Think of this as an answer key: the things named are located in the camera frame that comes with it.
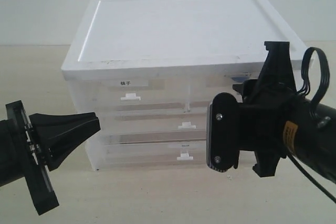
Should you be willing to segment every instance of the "yellow label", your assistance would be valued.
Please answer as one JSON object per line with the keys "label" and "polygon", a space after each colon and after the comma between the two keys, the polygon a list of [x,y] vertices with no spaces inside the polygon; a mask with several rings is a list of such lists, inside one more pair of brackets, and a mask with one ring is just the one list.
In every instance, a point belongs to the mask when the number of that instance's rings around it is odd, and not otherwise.
{"label": "yellow label", "polygon": [[285,128],[283,129],[282,139],[284,144],[289,148],[289,150],[295,154],[294,148],[294,139],[296,132],[298,130],[298,126],[293,122],[287,121],[285,124]]}

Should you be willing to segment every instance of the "screw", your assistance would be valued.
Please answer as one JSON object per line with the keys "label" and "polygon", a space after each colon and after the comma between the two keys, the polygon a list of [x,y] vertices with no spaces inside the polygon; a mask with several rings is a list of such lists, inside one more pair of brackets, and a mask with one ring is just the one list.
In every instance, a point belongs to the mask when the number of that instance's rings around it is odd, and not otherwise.
{"label": "screw", "polygon": [[215,156],[214,160],[216,164],[219,164],[222,161],[221,157],[219,156]]}
{"label": "screw", "polygon": [[217,114],[216,115],[216,119],[217,119],[217,121],[222,120],[223,119],[223,115],[222,114]]}

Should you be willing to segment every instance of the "table surface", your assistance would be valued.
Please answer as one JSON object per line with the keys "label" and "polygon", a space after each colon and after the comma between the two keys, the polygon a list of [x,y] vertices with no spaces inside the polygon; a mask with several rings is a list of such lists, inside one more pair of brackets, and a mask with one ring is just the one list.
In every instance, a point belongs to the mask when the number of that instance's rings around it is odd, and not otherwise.
{"label": "table surface", "polygon": [[[336,66],[336,42],[307,42]],[[0,118],[22,100],[28,114],[75,113],[60,72],[68,46],[0,47]],[[312,69],[312,90],[319,66]],[[323,102],[336,106],[336,86]],[[93,172],[81,145],[50,173],[60,206],[38,216],[24,179],[0,188],[0,223],[334,223],[335,205],[286,159],[260,179],[250,164],[225,174],[206,165]],[[336,194],[336,186],[319,179]]]}

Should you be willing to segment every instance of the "storage box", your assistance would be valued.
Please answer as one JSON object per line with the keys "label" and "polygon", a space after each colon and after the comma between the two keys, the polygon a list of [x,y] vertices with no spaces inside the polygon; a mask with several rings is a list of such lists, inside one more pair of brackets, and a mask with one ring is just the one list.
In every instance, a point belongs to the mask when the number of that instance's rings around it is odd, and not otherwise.
{"label": "storage box", "polygon": [[208,104],[240,99],[266,40],[290,41],[300,69],[306,47],[267,0],[92,0],[62,66],[78,112],[100,119],[92,167],[205,163]]}

